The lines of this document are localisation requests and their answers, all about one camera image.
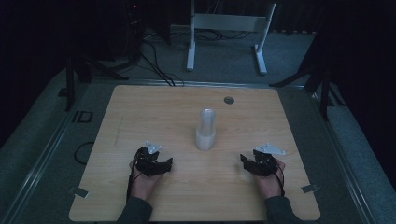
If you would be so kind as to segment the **black tripod stand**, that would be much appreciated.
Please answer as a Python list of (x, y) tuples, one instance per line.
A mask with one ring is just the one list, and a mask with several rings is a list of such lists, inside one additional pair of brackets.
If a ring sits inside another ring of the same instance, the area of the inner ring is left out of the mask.
[(310, 78), (304, 84), (306, 93), (314, 94), (320, 89), (319, 112), (324, 120), (328, 121), (327, 107), (330, 102), (331, 88), (331, 64), (336, 45), (334, 35), (329, 32), (319, 31), (316, 33), (309, 46), (297, 72), (281, 81), (270, 84), (270, 87), (282, 88), (297, 79), (309, 75)]
[(92, 81), (92, 75), (86, 69), (88, 64), (116, 80), (127, 80), (127, 77), (118, 75), (116, 72), (105, 67), (99, 61), (95, 60), (93, 57), (84, 52), (69, 52), (65, 60), (66, 87), (61, 91), (61, 95), (66, 97), (66, 111), (71, 109), (76, 99), (75, 75), (78, 75), (78, 78), (84, 83), (90, 83)]

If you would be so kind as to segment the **white metal desk frame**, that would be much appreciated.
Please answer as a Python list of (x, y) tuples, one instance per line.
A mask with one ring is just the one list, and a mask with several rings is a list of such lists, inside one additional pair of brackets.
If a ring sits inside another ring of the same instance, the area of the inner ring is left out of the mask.
[(259, 42), (254, 46), (254, 55), (261, 75), (267, 74), (267, 67), (263, 55), (264, 43), (276, 9), (276, 3), (270, 3), (263, 16), (239, 16), (225, 14), (204, 14), (195, 11), (195, 0), (190, 0), (190, 44), (186, 68), (194, 69), (195, 62), (195, 31), (209, 29), (219, 31), (256, 32), (261, 35)]

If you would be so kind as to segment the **person's right hand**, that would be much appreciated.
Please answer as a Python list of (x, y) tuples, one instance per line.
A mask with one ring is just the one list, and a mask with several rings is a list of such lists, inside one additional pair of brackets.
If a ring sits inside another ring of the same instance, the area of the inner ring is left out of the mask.
[(285, 164), (276, 160), (277, 171), (268, 176), (254, 175), (254, 180), (258, 185), (259, 192), (264, 200), (272, 197), (284, 195), (284, 174)]

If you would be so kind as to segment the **person's left hand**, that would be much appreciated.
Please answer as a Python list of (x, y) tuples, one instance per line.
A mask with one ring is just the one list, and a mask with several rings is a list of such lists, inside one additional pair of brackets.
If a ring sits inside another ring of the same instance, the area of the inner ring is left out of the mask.
[(146, 176), (134, 167), (133, 162), (130, 163), (130, 168), (131, 173), (128, 183), (127, 195), (128, 197), (136, 197), (146, 201), (163, 176)]

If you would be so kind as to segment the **stack of clear plastic cups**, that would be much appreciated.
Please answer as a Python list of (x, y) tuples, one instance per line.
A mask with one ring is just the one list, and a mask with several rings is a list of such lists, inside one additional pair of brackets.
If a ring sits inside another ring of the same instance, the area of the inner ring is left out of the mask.
[(216, 139), (216, 112), (212, 108), (203, 109), (200, 122), (195, 130), (195, 145), (199, 150), (208, 151)]

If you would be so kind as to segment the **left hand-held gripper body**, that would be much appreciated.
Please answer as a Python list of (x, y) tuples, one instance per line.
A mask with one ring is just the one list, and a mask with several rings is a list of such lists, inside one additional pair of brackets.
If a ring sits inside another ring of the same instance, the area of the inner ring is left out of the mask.
[(146, 176), (164, 174), (160, 171), (159, 162), (157, 162), (162, 147), (149, 140), (146, 141), (145, 147), (147, 157), (144, 160), (137, 160), (134, 155), (134, 167)]

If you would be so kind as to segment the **dark computer tower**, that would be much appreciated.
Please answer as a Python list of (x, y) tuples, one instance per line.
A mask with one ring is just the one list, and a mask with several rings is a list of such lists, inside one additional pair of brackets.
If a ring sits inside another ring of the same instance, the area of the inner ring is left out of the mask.
[(100, 0), (100, 3), (112, 56), (135, 56), (144, 31), (141, 0)]

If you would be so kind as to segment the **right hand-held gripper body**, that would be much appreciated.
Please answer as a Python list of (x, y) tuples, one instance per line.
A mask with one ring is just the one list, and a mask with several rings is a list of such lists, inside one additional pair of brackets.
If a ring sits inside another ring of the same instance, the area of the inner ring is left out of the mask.
[(254, 165), (251, 173), (259, 176), (268, 176), (277, 171), (275, 155), (285, 155), (286, 151), (269, 143), (254, 148), (265, 153), (263, 157), (254, 157)]

